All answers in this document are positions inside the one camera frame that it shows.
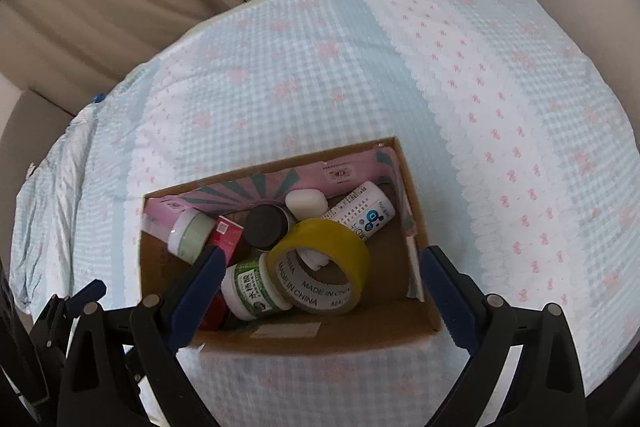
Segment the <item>small red box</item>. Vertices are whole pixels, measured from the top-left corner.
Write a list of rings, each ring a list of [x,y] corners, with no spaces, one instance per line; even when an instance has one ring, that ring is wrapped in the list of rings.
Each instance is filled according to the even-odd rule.
[[[227,267],[234,265],[246,253],[243,232],[242,225],[238,225],[227,217],[218,216],[205,245],[220,248],[224,252]]]

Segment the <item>pink paper box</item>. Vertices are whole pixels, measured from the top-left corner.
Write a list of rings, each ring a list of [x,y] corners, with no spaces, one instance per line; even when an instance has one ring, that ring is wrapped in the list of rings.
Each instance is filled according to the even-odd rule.
[[[150,198],[143,210],[142,231],[167,243],[175,228],[185,227],[197,214],[178,196]]]

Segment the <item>white blue-label bottle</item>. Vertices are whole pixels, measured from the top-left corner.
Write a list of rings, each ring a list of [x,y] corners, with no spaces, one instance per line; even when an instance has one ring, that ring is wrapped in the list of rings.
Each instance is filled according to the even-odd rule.
[[[347,194],[321,219],[344,225],[367,242],[396,216],[396,209],[387,195],[373,182],[366,181]]]

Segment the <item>red round lid jar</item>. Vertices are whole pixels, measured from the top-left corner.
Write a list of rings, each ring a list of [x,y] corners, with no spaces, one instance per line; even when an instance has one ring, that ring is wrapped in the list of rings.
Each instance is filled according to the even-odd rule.
[[[231,312],[221,291],[214,296],[198,326],[203,332],[220,331],[230,320]]]

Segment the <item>yellow packing tape roll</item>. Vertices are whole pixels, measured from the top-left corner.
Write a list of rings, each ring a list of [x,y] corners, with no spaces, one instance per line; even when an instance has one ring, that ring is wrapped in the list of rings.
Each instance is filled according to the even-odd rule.
[[[337,222],[295,225],[266,254],[270,279],[286,301],[315,314],[344,314],[362,296],[371,264],[367,245]]]

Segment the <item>brown cardboard box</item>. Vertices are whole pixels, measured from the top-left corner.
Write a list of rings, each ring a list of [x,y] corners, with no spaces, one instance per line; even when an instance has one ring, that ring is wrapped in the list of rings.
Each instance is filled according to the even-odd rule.
[[[178,196],[171,192],[175,186],[145,197]],[[362,296],[356,308],[346,314],[290,311],[265,322],[253,321],[215,332],[198,330],[192,343],[210,352],[262,355],[318,355],[384,349],[425,339],[439,331],[439,314],[430,296],[425,291],[424,294],[423,301],[405,297],[373,305],[365,303]],[[268,332],[261,330],[264,324],[268,325]]]

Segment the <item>white lid pale-green jar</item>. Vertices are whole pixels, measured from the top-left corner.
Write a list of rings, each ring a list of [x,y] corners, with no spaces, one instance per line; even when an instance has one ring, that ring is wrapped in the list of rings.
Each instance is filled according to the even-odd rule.
[[[168,237],[168,251],[193,265],[201,254],[216,221],[205,213],[188,208],[175,221]]]

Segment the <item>white earbuds case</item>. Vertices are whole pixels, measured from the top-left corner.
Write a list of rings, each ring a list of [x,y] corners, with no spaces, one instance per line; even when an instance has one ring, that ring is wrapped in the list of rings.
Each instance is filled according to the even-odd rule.
[[[320,218],[329,210],[326,196],[315,188],[299,188],[288,192],[284,202],[297,221]]]

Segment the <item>blue pink patterned bedsheet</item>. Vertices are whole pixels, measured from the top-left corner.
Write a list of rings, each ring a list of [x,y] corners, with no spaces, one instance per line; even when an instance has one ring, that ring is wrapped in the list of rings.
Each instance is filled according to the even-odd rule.
[[[587,390],[639,328],[639,152],[536,0],[257,0],[87,105],[17,196],[10,285],[137,303],[144,195],[393,136],[430,239],[485,291],[567,314]]]

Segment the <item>green label white jar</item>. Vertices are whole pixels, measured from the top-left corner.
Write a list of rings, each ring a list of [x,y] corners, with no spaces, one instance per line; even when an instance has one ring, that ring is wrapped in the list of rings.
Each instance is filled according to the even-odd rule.
[[[254,321],[292,309],[271,280],[266,254],[231,265],[220,290],[231,313],[241,321]]]

